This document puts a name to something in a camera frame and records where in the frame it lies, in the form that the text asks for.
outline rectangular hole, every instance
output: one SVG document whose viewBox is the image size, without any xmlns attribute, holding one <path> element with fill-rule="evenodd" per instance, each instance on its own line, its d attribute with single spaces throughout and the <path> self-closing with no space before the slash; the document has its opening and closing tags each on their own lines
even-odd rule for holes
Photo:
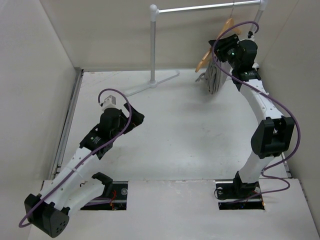
<svg viewBox="0 0 320 240">
<path fill-rule="evenodd" d="M 219 210 L 265 210 L 262 201 L 248 201 L 248 202 L 219 202 Z"/>
<path fill-rule="evenodd" d="M 80 210 L 86 211 L 123 211 L 127 210 L 127 196 L 128 196 L 128 182 L 127 181 L 115 181 L 112 183 L 111 193 L 108 198 L 113 198 L 113 192 L 116 192 L 116 196 L 113 204 L 104 203 L 104 204 L 97 204 L 91 206 L 84 206 Z"/>
</svg>

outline white metal rod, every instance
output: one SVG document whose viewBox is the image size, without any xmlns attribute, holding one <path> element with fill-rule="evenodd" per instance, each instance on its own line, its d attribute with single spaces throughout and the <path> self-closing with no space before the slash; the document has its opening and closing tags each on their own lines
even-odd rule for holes
<svg viewBox="0 0 320 240">
<path fill-rule="evenodd" d="M 194 12 L 194 11 L 203 11 L 203 10 L 212 10 L 212 9 L 227 9 L 232 7 L 245 7 L 245 6 L 254 6 L 260 5 L 261 0 L 251 0 L 251 1 L 239 1 L 239 2 L 230 2 L 230 3 L 220 3 L 220 4 L 211 4 L 203 6 L 188 6 L 188 7 L 179 7 L 171 9 L 159 9 L 159 14 L 168 14 L 176 12 Z"/>
<path fill-rule="evenodd" d="M 156 71 L 156 22 L 150 22 L 150 65 L 151 65 L 151 73 L 150 73 L 150 83 L 154 84 L 156 82 L 155 79 L 155 71 Z"/>
</svg>

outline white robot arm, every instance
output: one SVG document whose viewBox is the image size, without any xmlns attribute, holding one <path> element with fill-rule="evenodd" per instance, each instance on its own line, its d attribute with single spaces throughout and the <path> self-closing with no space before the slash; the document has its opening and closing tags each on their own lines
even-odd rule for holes
<svg viewBox="0 0 320 240">
<path fill-rule="evenodd" d="M 214 53 L 217 59 L 231 65 L 232 76 L 240 80 L 233 80 L 233 83 L 250 104 L 258 122 L 251 138 L 252 152 L 243 168 L 236 173 L 232 183 L 216 184 L 216 189 L 219 189 L 217 197 L 220 200 L 245 199 L 254 195 L 256 187 L 259 186 L 261 172 L 274 157 L 288 150 L 295 127 L 293 118 L 285 117 L 273 102 L 264 96 L 268 93 L 257 69 L 253 67 L 256 64 L 258 46 L 251 32 L 249 38 L 239 41 L 234 34 L 216 43 L 215 40 L 209 41 L 212 46 L 215 45 Z"/>
<path fill-rule="evenodd" d="M 116 99 L 113 96 L 104 100 L 101 104 L 103 113 L 100 122 L 81 141 L 70 162 L 48 187 L 41 190 L 37 196 L 30 194 L 24 201 L 25 211 L 28 214 L 35 205 L 44 200 L 31 213 L 28 221 L 52 238 L 60 235 L 66 228 L 70 215 L 92 199 L 108 198 L 111 193 L 113 180 L 101 172 L 96 172 L 97 165 L 104 154 L 112 148 L 113 142 L 110 140 L 120 134 L 126 125 L 123 134 L 130 132 L 142 124 L 145 117 L 130 106 L 131 120 L 128 123 L 129 118 L 117 109 L 115 104 Z M 99 151 L 90 155 L 99 147 L 101 147 Z"/>
</svg>

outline black bracket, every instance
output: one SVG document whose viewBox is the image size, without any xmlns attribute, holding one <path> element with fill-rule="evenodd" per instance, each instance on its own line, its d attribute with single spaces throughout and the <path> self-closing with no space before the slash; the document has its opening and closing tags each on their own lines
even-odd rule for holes
<svg viewBox="0 0 320 240">
<path fill-rule="evenodd" d="M 29 194 L 24 200 L 25 212 L 28 213 L 41 199 L 41 196 Z M 38 229 L 48 234 L 51 238 L 59 236 L 69 222 L 69 208 L 64 207 L 61 211 L 54 208 L 54 203 L 43 202 L 27 219 Z"/>
<path fill-rule="evenodd" d="M 259 182 L 243 183 L 239 176 L 239 172 L 236 173 L 234 179 L 230 183 L 219 183 L 216 185 L 215 195 L 219 200 L 226 199 L 245 199 L 256 194 L 255 190 L 258 187 L 260 189 Z"/>
<path fill-rule="evenodd" d="M 215 42 L 216 40 L 209 41 L 211 46 L 213 46 Z M 243 82 L 252 79 L 261 80 L 258 71 L 253 68 L 257 51 L 258 46 L 254 41 L 250 39 L 239 41 L 236 34 L 220 39 L 214 49 L 218 60 L 223 63 L 228 61 L 233 68 L 232 75 Z M 242 84 L 235 80 L 233 80 L 233 83 L 238 91 L 240 91 Z"/>
<path fill-rule="evenodd" d="M 124 105 L 124 107 L 129 111 L 127 103 Z M 127 134 L 144 121 L 145 116 L 135 110 L 132 106 L 131 111 L 131 121 L 123 134 Z M 113 107 L 105 109 L 100 116 L 100 122 L 94 126 L 94 128 L 92 128 L 84 137 L 84 139 L 80 142 L 79 147 L 85 147 L 91 151 L 101 147 L 113 139 L 119 132 L 121 132 L 126 126 L 127 122 L 128 118 L 122 112 L 122 110 Z M 112 147 L 113 143 L 111 142 L 96 153 L 97 157 L 101 159 Z"/>
<path fill-rule="evenodd" d="M 101 196 L 108 197 L 113 188 L 113 179 L 101 172 L 97 172 L 92 176 L 92 178 L 101 181 L 101 183 L 104 185 L 104 190 Z"/>
<path fill-rule="evenodd" d="M 252 151 L 260 159 L 280 156 L 289 148 L 294 127 L 292 117 L 262 120 L 251 138 Z"/>
</svg>

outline gray cloth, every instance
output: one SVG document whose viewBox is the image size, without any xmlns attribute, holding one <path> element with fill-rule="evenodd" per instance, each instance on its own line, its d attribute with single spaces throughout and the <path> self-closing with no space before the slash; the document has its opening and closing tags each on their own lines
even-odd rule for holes
<svg viewBox="0 0 320 240">
<path fill-rule="evenodd" d="M 219 62 L 219 64 L 220 66 L 223 65 L 223 67 L 225 67 L 224 63 Z M 216 63 L 213 60 L 210 60 L 206 71 L 204 73 L 201 73 L 195 81 L 199 82 L 200 80 L 203 80 L 210 94 L 214 94 L 218 92 L 223 84 L 225 84 L 226 78 L 227 75 L 221 72 L 219 68 L 217 68 Z"/>
</svg>

